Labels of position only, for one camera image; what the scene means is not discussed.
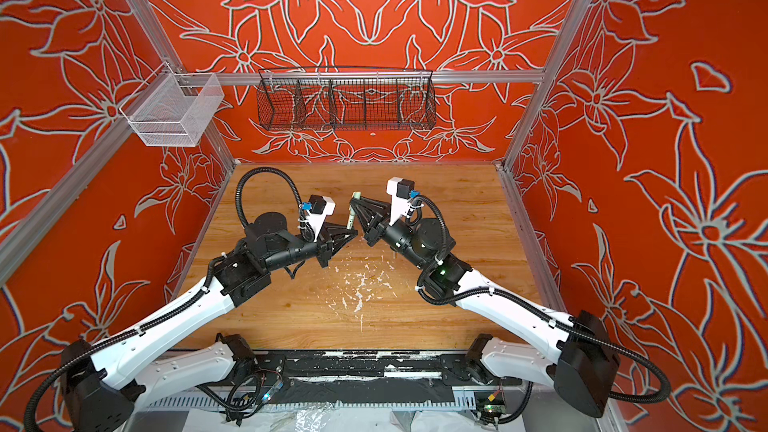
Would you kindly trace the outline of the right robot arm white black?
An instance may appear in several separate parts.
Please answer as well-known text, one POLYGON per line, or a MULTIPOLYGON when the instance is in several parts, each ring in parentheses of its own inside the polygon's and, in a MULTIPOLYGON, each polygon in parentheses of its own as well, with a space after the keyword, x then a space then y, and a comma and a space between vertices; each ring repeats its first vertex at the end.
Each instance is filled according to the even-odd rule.
POLYGON ((455 306, 491 320, 535 350, 526 356, 494 337, 478 338, 475 361, 495 378, 519 378, 552 388, 573 409, 599 418, 609 400, 656 404, 669 398, 671 384, 650 359, 612 342, 602 322, 582 311, 573 316, 523 298, 458 259, 445 219, 424 195, 394 203, 354 197, 355 212, 368 245, 386 243, 419 271, 416 290, 434 306, 455 306), (628 394, 614 390, 621 360, 645 368, 656 390, 628 394))

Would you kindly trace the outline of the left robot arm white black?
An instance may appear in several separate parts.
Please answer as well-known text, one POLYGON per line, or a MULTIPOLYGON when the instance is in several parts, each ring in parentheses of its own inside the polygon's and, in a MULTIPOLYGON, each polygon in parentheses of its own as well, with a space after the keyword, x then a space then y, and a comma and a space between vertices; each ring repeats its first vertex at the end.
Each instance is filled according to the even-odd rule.
POLYGON ((275 271, 294 276, 308 260, 326 267, 357 232, 328 222, 335 210, 327 196, 296 196, 298 231, 286 217, 267 212, 247 219, 242 192, 262 173, 246 172, 235 189, 235 209, 245 236, 232 251, 213 258, 206 275, 186 293, 132 327, 95 344, 78 340, 67 346, 61 365, 33 392, 24 412, 24 428, 38 430, 37 408, 54 384, 62 388, 69 418, 77 431, 115 431, 138 409, 180 391, 254 371, 255 356, 239 335, 219 337, 201 351, 162 356, 181 340, 247 302, 271 282, 275 271))

